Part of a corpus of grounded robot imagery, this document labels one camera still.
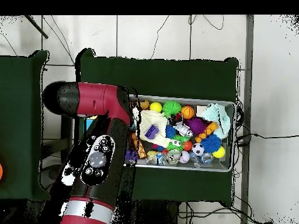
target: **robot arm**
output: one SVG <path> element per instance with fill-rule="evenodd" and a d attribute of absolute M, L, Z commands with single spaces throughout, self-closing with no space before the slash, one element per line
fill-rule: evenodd
<path fill-rule="evenodd" d="M 109 224 L 130 125 L 128 93 L 113 85 L 54 82 L 45 88 L 43 99 L 59 115 L 98 116 L 90 135 L 73 147 L 61 173 L 65 197 L 59 205 L 68 202 L 60 224 Z M 53 200 L 61 193 L 54 187 Z"/>

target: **gray plastic bin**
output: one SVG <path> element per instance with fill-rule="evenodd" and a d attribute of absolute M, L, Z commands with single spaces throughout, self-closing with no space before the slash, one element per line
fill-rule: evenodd
<path fill-rule="evenodd" d="M 148 100 L 149 103 L 160 102 L 162 105 L 168 100 L 176 100 L 182 106 L 191 105 L 195 106 L 207 106 L 210 103 L 218 103 L 225 107 L 227 115 L 231 119 L 231 129 L 228 137 L 222 140 L 222 146 L 225 148 L 225 156 L 221 159 L 214 158 L 210 164 L 201 164 L 200 167 L 195 167 L 194 163 L 190 160 L 188 163 L 178 163 L 176 166 L 160 166 L 154 164 L 146 164 L 145 162 L 139 161 L 136 167 L 151 167 L 157 169 L 176 169 L 176 170 L 199 170 L 199 171 L 210 171 L 210 172 L 228 172 L 233 168 L 234 165 L 234 150 L 235 150 L 235 123 L 237 105 L 233 102 L 228 101 L 216 101 L 216 100 L 196 100 L 196 99 L 183 99 L 183 98 L 170 98 L 170 97 L 158 97 L 158 96 L 138 96 L 142 102 Z M 136 101 L 137 98 L 134 95 L 130 95 L 130 99 Z"/>

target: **soccer ball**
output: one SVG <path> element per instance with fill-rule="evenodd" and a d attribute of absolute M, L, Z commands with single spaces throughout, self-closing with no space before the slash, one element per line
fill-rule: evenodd
<path fill-rule="evenodd" d="M 200 143 L 195 143 L 192 147 L 192 151 L 197 155 L 197 156 L 201 156 L 203 155 L 204 152 L 204 148 L 203 145 Z"/>

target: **white cloth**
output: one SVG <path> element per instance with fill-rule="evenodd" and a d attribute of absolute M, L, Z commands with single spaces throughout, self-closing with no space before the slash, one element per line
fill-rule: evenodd
<path fill-rule="evenodd" d="M 134 123 L 137 126 L 139 122 L 139 111 L 136 107 L 133 108 L 133 114 L 134 114 Z M 169 142 L 171 141 L 171 139 L 165 137 L 167 118 L 164 117 L 164 113 L 158 113 L 156 111 L 151 111 L 151 110 L 143 110 L 140 112 L 140 115 L 141 115 L 141 122 L 139 123 L 140 139 L 166 148 Z M 156 134 L 154 139 L 148 139 L 145 136 L 145 134 L 147 133 L 151 125 L 154 125 L 159 129 L 159 133 Z"/>

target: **dark green tabletop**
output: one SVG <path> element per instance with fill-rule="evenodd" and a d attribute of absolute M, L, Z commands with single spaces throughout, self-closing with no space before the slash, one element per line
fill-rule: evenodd
<path fill-rule="evenodd" d="M 41 152 L 41 69 L 47 51 L 0 56 L 0 199 L 46 199 L 38 184 Z"/>
<path fill-rule="evenodd" d="M 82 82 L 135 88 L 139 95 L 235 102 L 238 60 L 172 61 L 95 57 L 91 49 L 78 55 Z M 132 177 L 124 167 L 121 185 Z M 232 171 L 184 171 L 136 168 L 133 199 L 222 201 L 231 203 Z"/>

